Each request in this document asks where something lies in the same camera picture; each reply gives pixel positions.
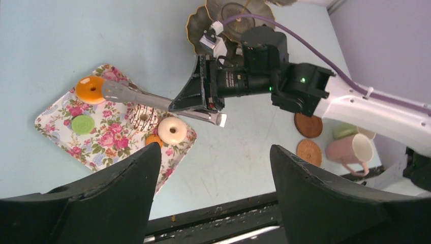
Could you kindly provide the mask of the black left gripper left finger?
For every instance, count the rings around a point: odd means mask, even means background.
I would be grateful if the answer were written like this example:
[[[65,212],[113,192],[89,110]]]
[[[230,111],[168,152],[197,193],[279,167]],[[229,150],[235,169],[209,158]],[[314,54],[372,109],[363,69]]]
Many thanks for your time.
[[[47,193],[1,200],[1,243],[143,243],[161,167],[152,143]]]

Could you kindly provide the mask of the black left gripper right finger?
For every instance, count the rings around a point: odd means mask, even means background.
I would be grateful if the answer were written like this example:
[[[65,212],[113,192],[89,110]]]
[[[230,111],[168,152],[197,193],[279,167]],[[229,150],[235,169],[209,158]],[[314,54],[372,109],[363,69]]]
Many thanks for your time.
[[[280,145],[270,164],[288,243],[430,243],[430,199],[369,188]]]

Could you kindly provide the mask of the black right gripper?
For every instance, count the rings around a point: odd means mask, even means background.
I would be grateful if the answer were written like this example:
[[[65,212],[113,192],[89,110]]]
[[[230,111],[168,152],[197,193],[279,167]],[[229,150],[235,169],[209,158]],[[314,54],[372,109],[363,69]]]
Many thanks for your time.
[[[221,111],[225,98],[271,93],[268,74],[251,73],[244,67],[227,67],[211,55],[198,55],[187,83],[170,103],[170,112]]]

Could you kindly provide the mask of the white glazed donut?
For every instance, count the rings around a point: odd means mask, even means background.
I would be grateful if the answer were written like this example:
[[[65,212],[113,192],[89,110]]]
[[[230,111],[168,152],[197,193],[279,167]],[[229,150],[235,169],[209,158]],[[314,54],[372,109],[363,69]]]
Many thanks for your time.
[[[181,143],[187,135],[187,125],[177,117],[166,117],[158,125],[158,136],[169,145]]]

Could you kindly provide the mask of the chocolate drizzled donut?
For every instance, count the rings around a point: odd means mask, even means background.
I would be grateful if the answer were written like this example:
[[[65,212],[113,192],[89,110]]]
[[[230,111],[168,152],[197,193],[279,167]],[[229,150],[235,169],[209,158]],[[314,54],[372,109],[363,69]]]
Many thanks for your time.
[[[148,132],[159,124],[159,116],[154,108],[136,104],[128,112],[128,121],[134,130]]]

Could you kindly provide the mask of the small orange pastry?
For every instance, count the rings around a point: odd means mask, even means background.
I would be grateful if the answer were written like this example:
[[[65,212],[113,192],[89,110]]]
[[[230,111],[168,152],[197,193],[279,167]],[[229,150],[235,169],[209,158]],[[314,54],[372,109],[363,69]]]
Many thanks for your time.
[[[145,140],[145,145],[150,145],[151,143],[157,143],[160,148],[163,148],[164,143],[157,134],[151,134],[149,135]]]

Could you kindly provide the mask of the stainless steel serving tongs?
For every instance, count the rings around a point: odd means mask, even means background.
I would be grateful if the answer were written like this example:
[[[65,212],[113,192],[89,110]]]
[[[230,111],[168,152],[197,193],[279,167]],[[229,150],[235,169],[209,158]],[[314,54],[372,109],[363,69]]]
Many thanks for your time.
[[[141,104],[163,111],[168,111],[168,107],[172,102],[169,98],[148,93],[127,80],[113,81],[106,79],[102,85],[102,95],[106,101]],[[221,112],[186,110],[175,112],[175,114],[205,121],[219,127],[224,127],[227,121],[227,115]]]

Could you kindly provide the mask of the three tier dessert stand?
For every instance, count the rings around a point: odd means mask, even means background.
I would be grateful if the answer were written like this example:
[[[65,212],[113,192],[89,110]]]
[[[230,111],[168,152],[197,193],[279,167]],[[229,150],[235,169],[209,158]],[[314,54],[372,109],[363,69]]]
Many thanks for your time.
[[[270,20],[275,20],[270,4],[278,7],[291,6],[296,1],[206,1],[199,6],[195,13],[188,17],[186,23],[187,40],[193,46],[196,54],[204,54],[205,51],[199,43],[204,31],[208,30],[215,21],[223,22],[228,18],[240,14],[255,14]],[[236,18],[224,27],[221,34],[226,43],[228,55],[233,56],[235,49],[239,47],[240,36],[248,29],[257,26],[268,26],[272,29],[275,25],[252,17]]]

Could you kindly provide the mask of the orange tart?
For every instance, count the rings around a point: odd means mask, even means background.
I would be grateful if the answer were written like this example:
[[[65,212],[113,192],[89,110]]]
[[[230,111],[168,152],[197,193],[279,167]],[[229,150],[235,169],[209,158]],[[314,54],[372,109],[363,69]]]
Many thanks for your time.
[[[75,86],[75,94],[82,102],[90,105],[98,105],[105,101],[102,95],[102,87],[105,79],[99,76],[87,76],[82,78]]]

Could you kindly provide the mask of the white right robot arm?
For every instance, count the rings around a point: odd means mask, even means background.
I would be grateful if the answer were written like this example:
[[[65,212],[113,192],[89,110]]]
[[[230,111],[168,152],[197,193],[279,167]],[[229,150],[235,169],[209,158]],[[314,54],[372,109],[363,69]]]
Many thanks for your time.
[[[224,99],[270,94],[274,106],[307,116],[329,118],[402,142],[430,156],[430,109],[406,105],[364,88],[354,88],[339,71],[288,61],[287,37],[267,26],[244,32],[242,66],[199,55],[185,87],[171,102],[171,112],[221,111]]]

